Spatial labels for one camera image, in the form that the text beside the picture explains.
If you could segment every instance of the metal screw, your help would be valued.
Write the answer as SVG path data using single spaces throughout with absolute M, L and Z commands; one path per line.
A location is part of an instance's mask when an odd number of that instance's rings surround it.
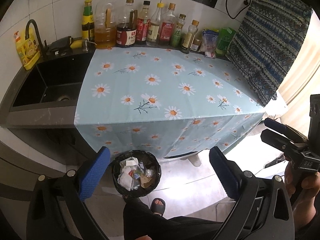
M 244 171 L 243 174 L 244 174 L 247 178 L 251 178 L 251 177 L 252 177 L 252 172 L 251 172 L 251 171 Z
M 72 177 L 72 176 L 74 176 L 75 174 L 76 174 L 76 171 L 75 171 L 75 170 L 70 170 L 70 171 L 67 172 L 67 176 L 68 176 L 68 177 Z
M 39 181 L 43 181 L 45 179 L 45 176 L 44 175 L 40 175 L 39 177 L 38 177 L 38 180 Z
M 275 180 L 280 182 L 280 181 L 282 181 L 282 178 L 279 175 L 276 175 Z

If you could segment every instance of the trash can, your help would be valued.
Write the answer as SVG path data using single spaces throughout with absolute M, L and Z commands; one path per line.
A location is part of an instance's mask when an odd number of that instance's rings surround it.
M 130 157 L 136 157 L 139 162 L 143 162 L 143 165 L 145 166 L 146 169 L 154 167 L 154 171 L 155 171 L 155 174 L 153 175 L 154 181 L 149 187 L 143 188 L 140 186 L 138 189 L 129 191 L 118 183 L 118 177 L 121 173 L 120 162 Z M 145 152 L 141 150 L 132 150 L 132 151 L 121 153 L 111 163 L 111 168 L 112 168 L 113 183 L 115 184 L 116 190 L 120 194 L 125 196 L 131 196 L 135 198 L 146 196 L 158 186 L 161 178 L 161 166 L 158 163 L 156 157 L 150 152 Z

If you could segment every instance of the blue gripper pad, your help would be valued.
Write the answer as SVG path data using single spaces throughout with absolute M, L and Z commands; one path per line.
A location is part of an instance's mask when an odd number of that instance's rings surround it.
M 84 175 L 79 178 L 79 198 L 81 201 L 92 196 L 110 163 L 110 151 L 107 147 L 101 147 L 97 155 Z
M 235 162 L 227 160 L 217 146 L 210 149 L 209 161 L 228 197 L 238 201 L 241 195 L 242 170 Z

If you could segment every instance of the black faucet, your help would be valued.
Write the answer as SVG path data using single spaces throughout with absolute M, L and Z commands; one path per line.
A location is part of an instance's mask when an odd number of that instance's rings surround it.
M 37 36 L 37 39 L 38 39 L 38 42 L 39 42 L 39 47 L 40 47 L 40 51 L 41 51 L 42 57 L 43 57 L 44 60 L 47 60 L 48 57 L 47 57 L 46 52 L 44 51 L 44 48 L 43 48 L 43 45 L 42 45 L 42 41 L 41 41 L 41 38 L 40 38 L 40 34 L 39 34 L 39 30 L 38 30 L 38 26 L 37 26 L 37 23 L 36 23 L 36 21 L 34 19 L 29 20 L 28 23 L 27 23 L 25 38 L 26 38 L 26 40 L 30 38 L 30 36 L 29 36 L 30 23 L 32 23 L 34 28 L 35 28 L 36 36 Z

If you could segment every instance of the sink drain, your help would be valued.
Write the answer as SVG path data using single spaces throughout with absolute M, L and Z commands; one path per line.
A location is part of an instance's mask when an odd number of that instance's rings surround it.
M 70 97 L 67 95 L 63 95 L 63 96 L 59 97 L 57 101 L 65 101 L 65 100 L 70 100 Z

